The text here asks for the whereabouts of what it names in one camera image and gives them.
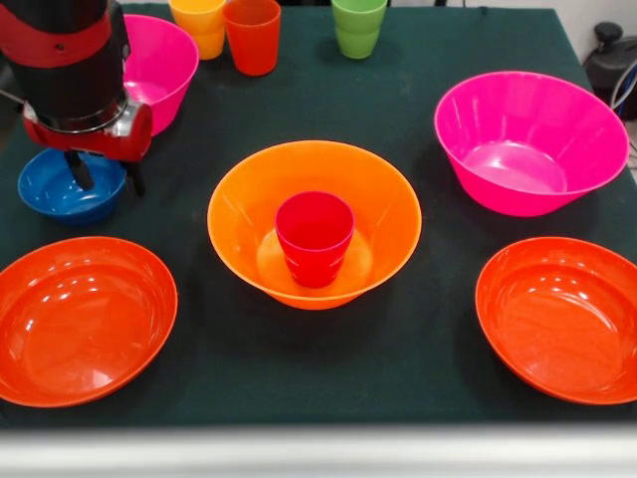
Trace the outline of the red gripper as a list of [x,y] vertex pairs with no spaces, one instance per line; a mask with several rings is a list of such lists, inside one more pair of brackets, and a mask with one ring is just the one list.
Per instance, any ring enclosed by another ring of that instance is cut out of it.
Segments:
[[46,127],[37,119],[35,111],[28,103],[24,104],[22,119],[26,133],[33,142],[66,150],[64,159],[74,181],[82,190],[91,190],[95,184],[78,151],[126,161],[126,178],[130,190],[136,197],[144,196],[146,188],[138,162],[141,162],[151,144],[152,111],[149,105],[129,100],[116,120],[105,127],[81,132],[61,132]]

